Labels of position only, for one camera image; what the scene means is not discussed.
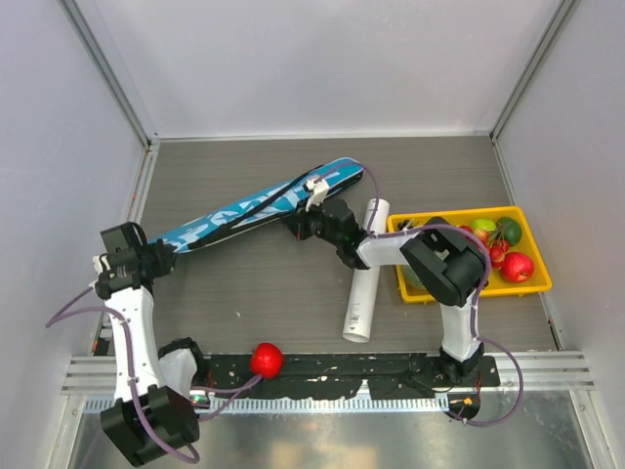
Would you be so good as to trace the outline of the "white shuttlecock tube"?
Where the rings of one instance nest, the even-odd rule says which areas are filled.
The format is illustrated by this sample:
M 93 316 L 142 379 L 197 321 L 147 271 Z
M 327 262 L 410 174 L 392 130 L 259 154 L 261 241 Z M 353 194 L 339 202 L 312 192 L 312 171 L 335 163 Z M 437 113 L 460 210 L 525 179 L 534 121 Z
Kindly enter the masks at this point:
M 371 199 L 366 206 L 364 227 L 375 234 L 384 233 L 389 212 L 387 200 Z M 379 275 L 379 268 L 354 271 L 342 332 L 344 339 L 360 344 L 370 340 Z

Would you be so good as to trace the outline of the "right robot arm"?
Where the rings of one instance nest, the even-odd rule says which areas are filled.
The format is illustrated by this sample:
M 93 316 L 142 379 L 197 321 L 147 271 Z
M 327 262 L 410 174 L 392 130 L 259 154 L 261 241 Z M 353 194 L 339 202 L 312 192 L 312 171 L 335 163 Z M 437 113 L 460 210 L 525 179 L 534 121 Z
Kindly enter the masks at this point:
M 354 270 L 409 266 L 440 306 L 443 377 L 463 385 L 476 375 L 484 350 L 478 333 L 478 299 L 490 264 L 488 253 L 468 232 L 433 217 L 421 227 L 370 234 L 342 199 L 310 209 L 299 207 L 283 224 L 299 240 L 314 235 L 330 243 Z

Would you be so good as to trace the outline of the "blue sport racket bag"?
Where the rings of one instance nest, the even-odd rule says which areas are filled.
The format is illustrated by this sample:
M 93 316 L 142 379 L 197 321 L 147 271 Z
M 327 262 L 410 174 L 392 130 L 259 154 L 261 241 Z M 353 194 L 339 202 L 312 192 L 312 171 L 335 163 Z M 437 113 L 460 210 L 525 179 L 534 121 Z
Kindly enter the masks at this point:
M 357 183 L 363 172 L 363 166 L 355 159 L 338 158 L 156 235 L 150 241 L 161 239 L 173 246 L 177 254 L 190 253 L 287 217 L 306 206 L 312 194 L 308 182 L 323 179 L 328 186 L 326 195 L 331 197 Z

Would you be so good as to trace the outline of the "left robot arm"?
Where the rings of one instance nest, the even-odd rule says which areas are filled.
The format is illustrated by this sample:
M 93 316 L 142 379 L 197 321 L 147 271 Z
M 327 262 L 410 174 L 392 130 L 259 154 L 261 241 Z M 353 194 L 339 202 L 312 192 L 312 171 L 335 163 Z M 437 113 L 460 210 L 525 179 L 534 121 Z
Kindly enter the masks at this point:
M 105 252 L 94 260 L 95 292 L 111 322 L 116 359 L 113 405 L 102 412 L 101 424 L 128 462 L 141 467 L 198 440 L 189 391 L 207 381 L 209 366 L 190 338 L 164 349 L 155 343 L 153 283 L 173 272 L 173 246 L 147 241 L 134 222 L 101 237 Z

